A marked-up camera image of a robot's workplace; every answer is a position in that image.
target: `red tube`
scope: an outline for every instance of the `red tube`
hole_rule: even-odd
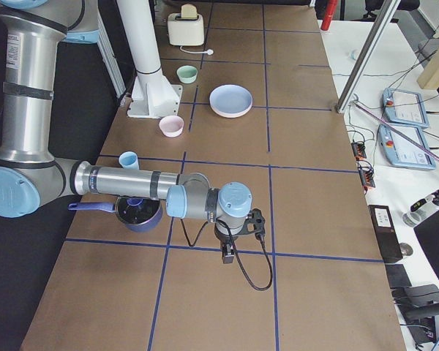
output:
[[[329,30],[331,19],[334,17],[335,9],[337,8],[338,0],[329,0],[327,3],[327,9],[325,16],[323,16],[322,26],[320,29],[323,31]]]

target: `white bottle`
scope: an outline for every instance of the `white bottle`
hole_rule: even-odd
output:
[[[416,201],[402,218],[405,224],[415,227],[437,211],[439,211],[439,190]]]

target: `blue joint cap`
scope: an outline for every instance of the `blue joint cap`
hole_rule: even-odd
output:
[[[219,205],[229,216],[245,217],[252,206],[252,193],[243,183],[234,181],[219,191]]]
[[[74,44],[94,44],[100,39],[100,30],[95,31],[69,31],[64,42],[72,42]]]
[[[0,167],[0,216],[21,217],[37,210],[40,196],[36,187],[24,175]]]
[[[0,0],[0,4],[18,10],[33,9],[45,4],[48,0]]]
[[[187,193],[183,185],[172,185],[168,189],[166,213],[171,217],[185,218],[187,214]]]

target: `saucepan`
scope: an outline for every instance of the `saucepan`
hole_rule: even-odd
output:
[[[155,228],[162,218],[160,201],[142,197],[118,197],[116,203],[70,203],[68,209],[115,213],[127,228],[139,233]]]

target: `blue handle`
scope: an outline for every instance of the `blue handle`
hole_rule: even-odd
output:
[[[71,211],[100,210],[112,214],[116,211],[113,203],[70,203],[68,209]]]

